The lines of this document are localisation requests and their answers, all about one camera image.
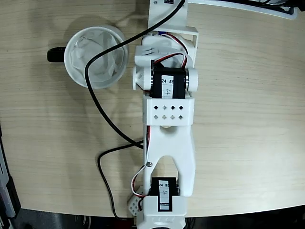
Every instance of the white base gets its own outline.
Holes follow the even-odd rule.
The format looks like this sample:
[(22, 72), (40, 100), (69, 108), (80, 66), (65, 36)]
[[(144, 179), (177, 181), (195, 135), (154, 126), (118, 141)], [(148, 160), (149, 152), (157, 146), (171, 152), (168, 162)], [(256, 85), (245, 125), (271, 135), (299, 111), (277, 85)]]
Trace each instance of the white base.
[(292, 15), (290, 15), (290, 14), (286, 14), (286, 13), (282, 13), (282, 12), (278, 12), (278, 11), (274, 11), (274, 10), (270, 10), (270, 9), (260, 8), (260, 7), (256, 7), (256, 6), (249, 6), (249, 5), (239, 4), (239, 3), (233, 3), (233, 2), (227, 2), (227, 1), (220, 1), (220, 0), (189, 0), (189, 3), (205, 4), (205, 5), (213, 5), (213, 6), (224, 6), (224, 7), (236, 8), (236, 9), (240, 9), (240, 10), (248, 10), (248, 11), (254, 11), (254, 12), (274, 15), (277, 17), (291, 19), (291, 20), (294, 20), (297, 17), (297, 8), (294, 8), (294, 13)]

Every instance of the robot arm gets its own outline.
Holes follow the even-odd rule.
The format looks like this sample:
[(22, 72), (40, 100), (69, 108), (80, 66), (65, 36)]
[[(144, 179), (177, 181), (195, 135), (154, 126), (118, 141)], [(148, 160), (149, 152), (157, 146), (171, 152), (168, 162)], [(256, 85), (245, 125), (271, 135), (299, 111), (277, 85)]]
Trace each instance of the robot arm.
[[(170, 11), (176, 2), (179, 1), (158, 1), (158, 8), (162, 9), (164, 5)], [(151, 15), (155, 14), (151, 10), (155, 7), (151, 1), (149, 23), (153, 23)], [(185, 9), (181, 10), (176, 17), (186, 24)], [(158, 32), (145, 36), (141, 45), (136, 47), (134, 58), (136, 66), (133, 69), (132, 86), (134, 90), (143, 90), (144, 123), (144, 162), (140, 170), (143, 171), (143, 188), (138, 196), (142, 209), (134, 214), (138, 229), (183, 229), (186, 198), (193, 193), (195, 148), (192, 92), (197, 91), (198, 87), (198, 72), (194, 68), (198, 32), (186, 26), (177, 29), (177, 25), (171, 24), (171, 21), (175, 20), (157, 28)], [(195, 38), (191, 41), (179, 34)], [(172, 157), (178, 170), (178, 179), (151, 177), (163, 156)]]

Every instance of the white plastic part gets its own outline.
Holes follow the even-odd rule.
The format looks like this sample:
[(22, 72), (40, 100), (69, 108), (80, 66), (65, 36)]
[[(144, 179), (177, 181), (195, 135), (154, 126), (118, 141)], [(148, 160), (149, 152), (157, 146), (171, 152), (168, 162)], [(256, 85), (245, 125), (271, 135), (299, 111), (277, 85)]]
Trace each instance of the white plastic part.
[(196, 92), (198, 89), (198, 71), (195, 68), (188, 68), (189, 84), (187, 91)]
[[(151, 0), (149, 5), (149, 16), (148, 16), (148, 28), (152, 27), (160, 20), (169, 15), (179, 4), (181, 0), (172, 0), (173, 4), (169, 3), (170, 0)], [(186, 26), (187, 19), (187, 2), (182, 6), (182, 8), (164, 25), (167, 26)]]
[(143, 211), (137, 215), (137, 229), (169, 228), (183, 229), (187, 202), (185, 197), (173, 196), (173, 211), (159, 212), (158, 197), (148, 196), (143, 200)]
[(151, 186), (151, 174), (158, 161), (163, 156), (170, 156), (178, 170), (178, 185), (180, 196), (189, 197), (193, 193), (195, 181), (195, 147), (193, 142), (192, 127), (150, 126), (150, 139), (148, 150), (143, 150), (143, 156), (151, 162), (151, 167), (146, 167), (143, 174), (143, 193), (148, 194)]
[[(143, 187), (140, 186), (137, 190), (137, 193), (143, 193)], [(137, 216), (140, 213), (139, 203), (141, 201), (140, 197), (133, 195), (128, 201), (128, 210), (133, 216)]]
[[(79, 31), (70, 39), (64, 53), (69, 76), (79, 85), (87, 87), (84, 77), (87, 62), (124, 40), (123, 33), (110, 25), (88, 27)], [(128, 46), (125, 45), (95, 61), (88, 71), (92, 88), (106, 88), (117, 82), (126, 70), (128, 55)]]
[(136, 90), (136, 85), (138, 85), (142, 90), (149, 91), (151, 89), (151, 68), (133, 68), (132, 72), (132, 88)]
[(185, 99), (153, 99), (143, 96), (143, 123), (158, 126), (192, 125), (195, 100), (189, 94)]
[(275, 11), (272, 9), (266, 9), (266, 8), (261, 8), (261, 7), (256, 7), (256, 6), (249, 6), (249, 5), (245, 5), (245, 4), (234, 3), (234, 2), (229, 2), (229, 1), (219, 1), (219, 0), (189, 0), (189, 3), (236, 8), (236, 9), (241, 9), (241, 10), (248, 10), (248, 11), (253, 11), (253, 12), (274, 15), (277, 17), (291, 19), (291, 20), (294, 20), (297, 18), (297, 12), (298, 12), (297, 8), (293, 8), (293, 14), (287, 14), (287, 13), (282, 13), (282, 12)]

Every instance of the white mount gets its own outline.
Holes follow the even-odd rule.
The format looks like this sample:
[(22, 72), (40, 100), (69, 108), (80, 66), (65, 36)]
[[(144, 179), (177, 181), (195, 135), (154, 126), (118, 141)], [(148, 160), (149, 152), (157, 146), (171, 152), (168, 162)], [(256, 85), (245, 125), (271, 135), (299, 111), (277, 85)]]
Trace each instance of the white mount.
[[(164, 0), (150, 1), (149, 27), (170, 14), (180, 0), (174, 0), (173, 4), (165, 2)], [(139, 198), (133, 196), (129, 202), (129, 210), (136, 216), (138, 229), (158, 227), (183, 229), (187, 211), (186, 197), (193, 193), (195, 147), (192, 134), (194, 116), (192, 92), (196, 92), (198, 87), (198, 72), (194, 68), (198, 31), (194, 27), (186, 26), (187, 4), (188, 1), (171, 20), (157, 28), (156, 31), (174, 35), (183, 43), (188, 54), (180, 43), (167, 36), (161, 36), (158, 32), (143, 37), (142, 44), (136, 47), (132, 86), (134, 90), (136, 88), (143, 90), (144, 169), (142, 193), (145, 197), (142, 200), (142, 210), (138, 210), (136, 203), (138, 203)], [(183, 55), (164, 60), (162, 65), (167, 68), (180, 68), (184, 60), (183, 56), (187, 59), (185, 64), (187, 74), (185, 98), (173, 98), (173, 94), (166, 94), (165, 89), (167, 91), (173, 89), (173, 76), (166, 74), (162, 75), (162, 97), (150, 97), (153, 85), (152, 61), (178, 52)], [(159, 211), (159, 197), (149, 196), (151, 174), (163, 156), (172, 157), (178, 170), (179, 194), (172, 196), (172, 211)]]

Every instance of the wood grain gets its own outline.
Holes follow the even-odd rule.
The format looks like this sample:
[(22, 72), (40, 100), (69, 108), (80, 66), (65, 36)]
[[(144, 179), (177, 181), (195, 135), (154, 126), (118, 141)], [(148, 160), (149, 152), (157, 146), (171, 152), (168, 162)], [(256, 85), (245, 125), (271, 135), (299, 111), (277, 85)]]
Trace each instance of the wood grain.
[[(145, 29), (148, 0), (3, 0), (0, 8), (0, 120), (23, 208), (112, 216), (96, 156), (125, 142), (99, 115), (63, 64), (46, 61), (82, 28), (112, 24), (126, 37)], [(196, 181), (189, 216), (265, 211), (305, 204), (305, 15), (289, 21), (221, 7), (189, 6), (200, 32), (193, 132)], [(107, 114), (142, 137), (142, 98), (126, 75), (98, 90)], [(102, 167), (120, 216), (141, 166), (136, 148)], [(171, 159), (159, 176), (175, 176)]]

